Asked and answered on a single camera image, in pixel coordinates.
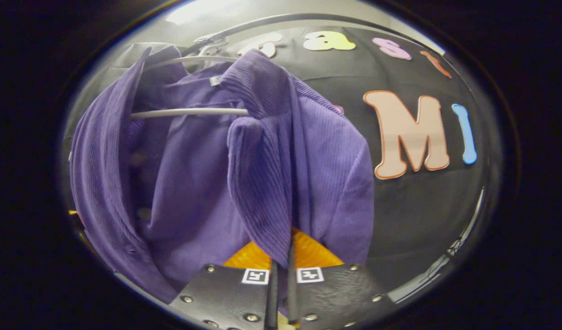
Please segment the purple corduroy shirt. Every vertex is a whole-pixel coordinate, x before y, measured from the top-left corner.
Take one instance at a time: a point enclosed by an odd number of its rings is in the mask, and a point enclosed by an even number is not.
[[[287,267],[291,227],[345,263],[365,262],[373,168],[348,119],[257,50],[194,74],[180,63],[143,72],[180,57],[150,51],[90,105],[72,144],[75,205],[111,268],[170,303],[202,265],[250,240]],[[130,119],[189,107],[249,116]]]

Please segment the metal rivet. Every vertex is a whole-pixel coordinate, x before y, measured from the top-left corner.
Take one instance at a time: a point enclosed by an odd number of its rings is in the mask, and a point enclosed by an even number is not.
[[[192,303],[193,302],[193,298],[186,296],[186,295],[182,295],[179,297],[181,300],[183,300],[184,302],[188,302],[188,303]]]
[[[210,321],[209,319],[205,319],[204,323],[209,324],[211,326],[215,326],[216,328],[218,328],[218,324],[214,321]]]
[[[308,314],[304,317],[304,320],[306,320],[306,321],[316,321],[317,315],[316,314]]]
[[[254,314],[245,314],[245,320],[249,322],[258,322],[260,317]]]

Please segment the shirt sleeve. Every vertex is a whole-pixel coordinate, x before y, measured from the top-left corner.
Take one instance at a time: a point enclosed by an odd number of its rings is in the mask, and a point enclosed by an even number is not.
[[[361,146],[322,242],[345,263],[364,264],[373,236],[374,176],[367,143]]]

